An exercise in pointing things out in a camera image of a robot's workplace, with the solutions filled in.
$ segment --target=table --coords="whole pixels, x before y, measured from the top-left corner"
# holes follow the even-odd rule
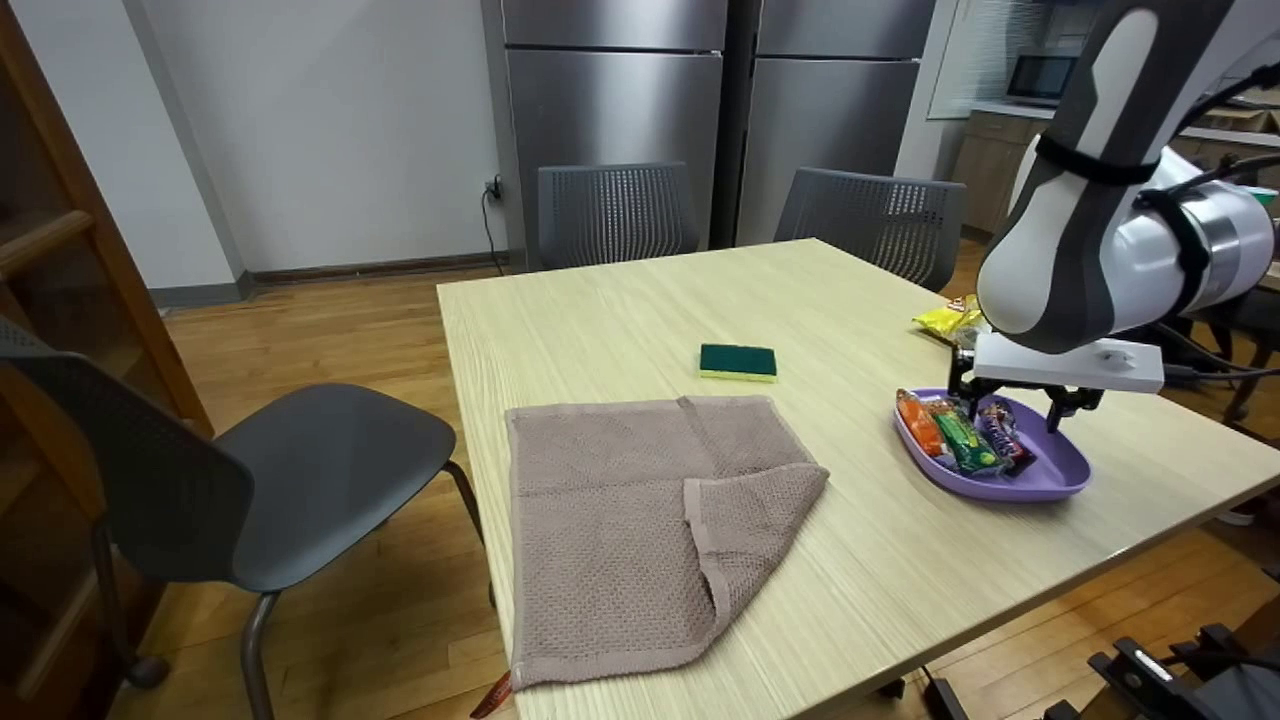
[[[701,663],[533,687],[516,696],[521,714],[791,714],[877,687],[1280,477],[1276,447],[1158,394],[1108,394],[1063,421],[1092,461],[1076,501],[954,501],[892,435],[892,392],[946,374],[946,348],[912,333],[912,316],[936,305],[820,240],[444,283],[507,649],[507,406],[758,392],[830,471],[791,556]],[[770,344],[781,381],[701,381],[705,338]]]

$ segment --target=purple plate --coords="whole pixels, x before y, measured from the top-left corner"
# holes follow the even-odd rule
[[[915,386],[918,398],[940,398],[946,394],[944,386]],[[961,477],[954,466],[933,461],[915,435],[904,426],[899,411],[892,411],[892,426],[912,450],[915,466],[944,483],[954,497],[972,501],[1001,501],[1001,503],[1051,503],[1069,501],[1084,486],[1087,480],[1087,461],[1076,450],[1076,443],[1058,432],[1048,432],[1044,416],[1032,411],[1021,398],[1008,398],[1014,435],[1022,439],[1028,450],[1037,450],[1037,464],[1028,464],[1014,477]]]

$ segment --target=stainless steel refrigerator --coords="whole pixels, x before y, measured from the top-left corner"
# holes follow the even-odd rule
[[[507,250],[534,266],[534,169],[683,162],[710,225],[729,0],[483,0]]]
[[[718,217],[737,242],[776,236],[794,169],[892,175],[936,0],[758,0],[737,59]]]

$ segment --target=folded cloth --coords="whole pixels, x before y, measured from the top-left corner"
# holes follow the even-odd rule
[[[516,687],[701,661],[828,483],[769,398],[516,406],[507,432]]]

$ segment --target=floor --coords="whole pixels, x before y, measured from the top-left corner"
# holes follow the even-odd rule
[[[982,242],[964,242],[946,290],[972,288],[981,250]],[[242,305],[173,311],[168,327],[215,426],[316,381],[372,385],[456,425],[435,283],[469,276],[491,266],[284,281]],[[1250,416],[1270,443],[1276,386],[1280,381],[1260,386]],[[1177,398],[1215,416],[1224,394],[1227,386],[1199,386]],[[1137,634],[1158,649],[1194,622],[1239,622],[1276,599],[1276,583],[1254,567],[1270,550],[1280,542],[1262,521],[1227,540],[1215,527],[1167,534],[952,649],[933,673],[946,674],[981,720],[1038,714],[1058,696],[1084,705],[1098,687],[1084,661],[1108,641]],[[149,651],[173,661],[173,674],[156,692],[121,687],[111,714],[242,714],[236,641],[246,607],[252,599],[233,586],[173,586],[145,634]],[[432,483],[348,560],[284,595],[266,628],[266,674],[284,720],[469,714],[498,673],[483,556],[446,483]],[[841,696],[812,714],[925,714],[925,709],[915,692],[897,705]]]

